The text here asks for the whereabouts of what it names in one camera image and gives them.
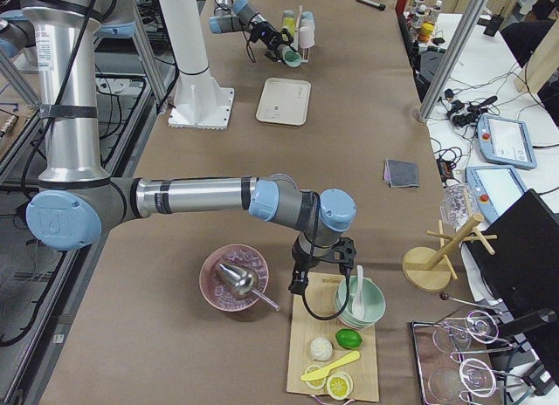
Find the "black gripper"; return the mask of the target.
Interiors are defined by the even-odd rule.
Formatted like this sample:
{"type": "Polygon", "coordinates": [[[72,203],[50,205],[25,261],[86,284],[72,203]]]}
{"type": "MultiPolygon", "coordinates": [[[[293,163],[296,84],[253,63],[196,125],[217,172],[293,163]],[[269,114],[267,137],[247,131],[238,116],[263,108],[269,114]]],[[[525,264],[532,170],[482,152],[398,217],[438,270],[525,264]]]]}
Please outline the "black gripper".
{"type": "Polygon", "coordinates": [[[308,274],[319,263],[337,264],[343,277],[348,278],[355,265],[356,248],[349,237],[339,237],[332,245],[312,245],[304,233],[300,233],[292,248],[294,260],[292,280],[288,290],[303,295],[309,283],[308,274]]]}
{"type": "Polygon", "coordinates": [[[284,64],[283,47],[292,45],[293,35],[287,28],[277,31],[268,21],[256,23],[252,26],[252,42],[261,41],[267,48],[266,57],[272,62],[284,64]]]}

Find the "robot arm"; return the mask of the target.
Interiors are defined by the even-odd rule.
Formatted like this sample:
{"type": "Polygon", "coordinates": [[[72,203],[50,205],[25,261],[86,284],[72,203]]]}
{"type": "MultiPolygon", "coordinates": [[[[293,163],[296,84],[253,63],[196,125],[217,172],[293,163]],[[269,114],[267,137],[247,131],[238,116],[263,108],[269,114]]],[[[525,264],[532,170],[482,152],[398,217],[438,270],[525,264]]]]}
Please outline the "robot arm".
{"type": "Polygon", "coordinates": [[[243,32],[249,59],[254,61],[250,43],[262,42],[266,56],[273,62],[298,67],[301,56],[293,47],[293,35],[283,28],[277,30],[249,0],[214,0],[210,31],[214,34],[243,32]]]}
{"type": "Polygon", "coordinates": [[[165,179],[114,178],[100,160],[93,36],[105,24],[132,24],[134,0],[20,0],[34,28],[45,122],[46,167],[25,220],[34,237],[59,251],[97,242],[116,226],[154,214],[245,210],[297,230],[289,289],[303,295],[321,262],[348,276],[355,248],[346,237],[356,206],[344,191],[300,190],[283,174],[185,177],[185,139],[156,164],[165,179]]]}

